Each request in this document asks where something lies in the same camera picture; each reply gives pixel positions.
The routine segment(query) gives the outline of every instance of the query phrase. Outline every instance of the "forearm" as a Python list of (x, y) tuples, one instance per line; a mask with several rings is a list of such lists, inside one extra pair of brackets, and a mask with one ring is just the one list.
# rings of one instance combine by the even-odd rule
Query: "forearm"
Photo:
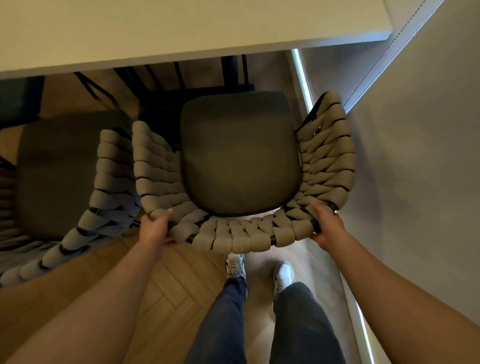
[(156, 259), (153, 247), (136, 244), (7, 363), (121, 363)]
[(345, 233), (329, 253), (393, 363), (477, 362), (480, 328)]

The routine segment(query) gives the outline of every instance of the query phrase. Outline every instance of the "white table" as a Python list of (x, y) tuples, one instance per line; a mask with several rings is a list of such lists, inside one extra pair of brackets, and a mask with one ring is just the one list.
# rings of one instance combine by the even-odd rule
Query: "white table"
[(382, 0), (0, 0), (0, 79), (384, 40)]

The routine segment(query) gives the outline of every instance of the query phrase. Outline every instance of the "sneaker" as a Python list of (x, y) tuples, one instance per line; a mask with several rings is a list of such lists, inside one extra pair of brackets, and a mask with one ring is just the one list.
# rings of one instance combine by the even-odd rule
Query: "sneaker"
[(243, 262), (245, 256), (243, 254), (234, 254), (230, 253), (225, 257), (225, 268), (227, 269), (227, 278), (238, 278), (244, 277), (245, 275), (245, 266)]
[(292, 284), (294, 279), (295, 274), (293, 273), (292, 264), (289, 262), (278, 262), (273, 273), (273, 282), (275, 283), (273, 296), (275, 297)]

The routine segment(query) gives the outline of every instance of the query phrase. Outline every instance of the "jeans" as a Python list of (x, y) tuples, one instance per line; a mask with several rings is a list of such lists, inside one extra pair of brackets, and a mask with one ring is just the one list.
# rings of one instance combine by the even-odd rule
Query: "jeans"
[[(247, 282), (228, 279), (205, 316), (186, 364), (247, 363), (243, 335), (243, 306)], [(274, 298), (275, 332), (270, 363), (341, 363), (342, 350), (325, 312), (301, 282)]]

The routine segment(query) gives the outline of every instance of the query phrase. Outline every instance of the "wooden floor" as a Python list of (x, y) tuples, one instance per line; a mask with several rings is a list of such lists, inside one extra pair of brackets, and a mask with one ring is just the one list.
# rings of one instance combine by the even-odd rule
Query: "wooden floor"
[[(294, 105), (293, 85), (284, 54), (249, 55), (249, 62), (250, 79), (257, 89), (283, 90), (299, 122), (300, 113)], [(219, 60), (181, 62), (180, 66), (187, 87), (222, 82)], [(178, 88), (173, 65), (154, 65), (154, 70), (165, 88)], [(113, 71), (86, 74), (113, 93), (122, 108), (136, 117), (138, 103)], [(106, 100), (91, 99), (72, 74), (47, 77), (41, 110), (44, 118), (110, 107)], [(0, 154), (11, 161), (16, 160), (21, 130), (16, 127), (0, 132)], [(127, 235), (42, 278), (0, 290), (0, 361), (101, 279), (135, 244), (138, 230), (130, 229)], [(347, 363), (360, 363), (339, 272), (330, 256), (309, 239), (286, 248), (246, 255), (249, 295), (244, 318), (248, 362), (267, 363), (269, 359), (275, 326), (272, 274), (279, 259), (289, 261), (296, 280), (303, 281), (314, 292), (330, 318)], [(224, 281), (222, 256), (198, 253), (187, 244), (168, 249), (152, 272), (125, 363), (181, 363)]]

